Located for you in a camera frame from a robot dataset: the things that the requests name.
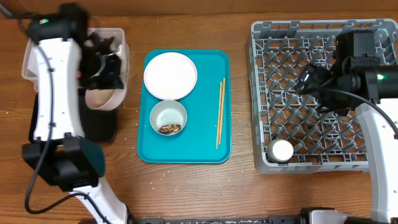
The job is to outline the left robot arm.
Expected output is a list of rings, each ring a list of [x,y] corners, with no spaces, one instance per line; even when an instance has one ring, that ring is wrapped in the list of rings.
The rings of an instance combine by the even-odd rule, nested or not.
[[[127,92],[129,53],[120,28],[91,29],[77,3],[34,14],[24,65],[37,88],[23,160],[38,178],[77,198],[96,223],[133,223],[105,177],[102,142],[116,138],[118,107]]]

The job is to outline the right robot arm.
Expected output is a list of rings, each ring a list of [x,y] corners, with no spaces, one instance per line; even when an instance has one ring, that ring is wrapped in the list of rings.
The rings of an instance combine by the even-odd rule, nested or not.
[[[306,65],[294,87],[311,95],[318,113],[346,116],[353,110],[362,130],[372,186],[371,217],[313,210],[313,223],[397,223],[397,66],[381,65],[374,32],[353,30],[336,37],[334,65]]]

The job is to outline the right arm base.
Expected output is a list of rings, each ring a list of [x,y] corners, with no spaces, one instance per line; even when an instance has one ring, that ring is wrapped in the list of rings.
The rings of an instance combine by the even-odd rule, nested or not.
[[[340,213],[334,208],[310,207],[300,211],[301,222],[306,224],[344,224],[356,217]]]

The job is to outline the pink bowl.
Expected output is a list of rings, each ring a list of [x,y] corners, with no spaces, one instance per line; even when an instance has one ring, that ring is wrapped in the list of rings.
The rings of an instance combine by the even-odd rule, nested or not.
[[[85,103],[91,110],[111,111],[123,102],[126,92],[125,88],[86,90]]]

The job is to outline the small white cup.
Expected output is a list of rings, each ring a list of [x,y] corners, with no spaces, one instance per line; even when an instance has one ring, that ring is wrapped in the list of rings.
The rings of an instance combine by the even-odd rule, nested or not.
[[[294,154],[294,147],[285,139],[275,139],[267,146],[267,154],[273,162],[287,162]]]

